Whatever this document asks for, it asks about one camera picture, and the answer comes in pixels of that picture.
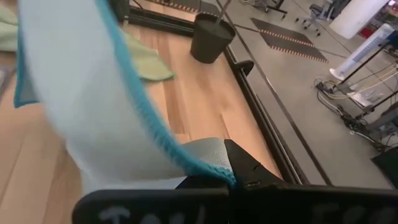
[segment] concrete floor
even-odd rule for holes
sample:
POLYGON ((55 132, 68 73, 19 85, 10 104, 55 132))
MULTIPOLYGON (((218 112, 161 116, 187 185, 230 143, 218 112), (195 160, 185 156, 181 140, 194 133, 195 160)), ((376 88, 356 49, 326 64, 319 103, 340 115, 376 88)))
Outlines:
MULTIPOLYGON (((217 5, 216 0, 206 1, 217 5)), ((249 74, 248 80, 311 183, 325 184, 325 181, 309 153, 313 153, 333 185, 390 189, 389 181, 370 160, 377 155, 377 151, 367 140, 351 135, 342 120, 317 100, 314 79, 328 78, 328 69, 337 67, 364 41, 360 36, 350 40, 340 37, 328 27, 327 22, 321 22, 324 27, 322 35, 316 37, 314 30, 304 30, 301 24, 294 22, 296 17, 309 16, 311 4, 322 2, 323 0, 285 0, 282 9, 289 13, 281 20, 282 14, 279 12, 270 11, 265 14, 251 6, 242 5, 239 1, 232 1, 227 15, 233 23, 244 27, 256 29, 250 20, 254 17, 301 32, 316 48, 322 50, 329 64, 273 50, 258 33, 242 28, 237 28, 238 34, 231 48, 239 60, 256 60, 257 66, 249 74)), ((381 52, 352 78, 352 82, 380 71, 393 61, 392 57, 381 52)), ((396 88, 396 81, 396 78, 391 78, 386 84, 378 85, 375 91, 387 96, 396 88)), ((361 112, 350 100, 340 100, 338 103, 351 114, 361 112)), ((385 102, 366 120, 375 120, 389 105, 389 101, 385 102)))

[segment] wooden surface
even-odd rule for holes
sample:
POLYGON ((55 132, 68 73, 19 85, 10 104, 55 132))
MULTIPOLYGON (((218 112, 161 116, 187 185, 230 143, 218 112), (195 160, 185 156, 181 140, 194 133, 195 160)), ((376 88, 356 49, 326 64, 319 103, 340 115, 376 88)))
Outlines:
MULTIPOLYGON (((15 10, 8 0, 7 5, 15 10)), ((151 10, 193 20, 194 15, 160 5, 151 10)), ((125 27, 157 49, 177 74, 146 83, 147 91, 180 142, 230 138, 279 175, 225 57, 205 65, 189 54, 190 39, 143 27, 125 27)), ((14 54, 0 53, 0 65, 13 66, 14 54)), ((80 177, 62 139, 40 104, 14 109, 15 75, 0 98, 0 223, 70 223, 80 198, 80 177)))

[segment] cloth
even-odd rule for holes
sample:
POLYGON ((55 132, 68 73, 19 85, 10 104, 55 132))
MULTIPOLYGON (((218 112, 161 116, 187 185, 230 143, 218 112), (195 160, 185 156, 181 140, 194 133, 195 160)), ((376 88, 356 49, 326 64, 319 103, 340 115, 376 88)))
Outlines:
MULTIPOLYGON (((18 18, 7 7, 0 5, 0 51, 17 51, 18 18)), ((156 51, 142 45, 135 37, 124 34, 133 61, 137 66, 140 78, 150 81, 161 81, 174 76, 165 63, 157 55, 156 51)), ((16 108, 36 103, 38 99, 32 89, 29 77, 18 76, 19 82, 16 88, 14 105, 16 108)))
POLYGON ((80 169, 86 194, 170 187, 166 180, 186 175, 208 175, 235 186, 225 147, 189 150, 166 128, 105 0, 18 4, 18 81, 32 80, 49 122, 80 169))
POLYGON ((0 50, 15 52, 17 50, 17 16, 7 7, 0 5, 0 50))

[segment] white cylinder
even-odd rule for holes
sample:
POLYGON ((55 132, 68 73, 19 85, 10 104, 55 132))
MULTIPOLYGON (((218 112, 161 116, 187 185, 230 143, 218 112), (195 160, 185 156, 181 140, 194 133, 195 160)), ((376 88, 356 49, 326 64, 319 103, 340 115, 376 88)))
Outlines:
POLYGON ((357 34, 389 0, 352 0, 330 24, 330 28, 346 39, 357 34))
POLYGON ((383 24, 368 39, 361 44, 342 64, 336 69, 331 68, 330 73, 339 80, 343 80, 347 76, 347 72, 362 58, 367 56, 373 49, 381 44, 394 29, 389 24, 383 24))

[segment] black pot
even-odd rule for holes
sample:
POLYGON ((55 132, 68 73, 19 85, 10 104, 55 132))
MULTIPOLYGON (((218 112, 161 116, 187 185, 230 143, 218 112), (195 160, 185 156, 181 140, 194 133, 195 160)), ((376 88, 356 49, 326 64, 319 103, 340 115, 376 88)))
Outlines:
POLYGON ((235 37, 235 31, 221 20, 216 25, 216 16, 198 14, 193 28, 191 55, 203 63, 213 63, 235 37))

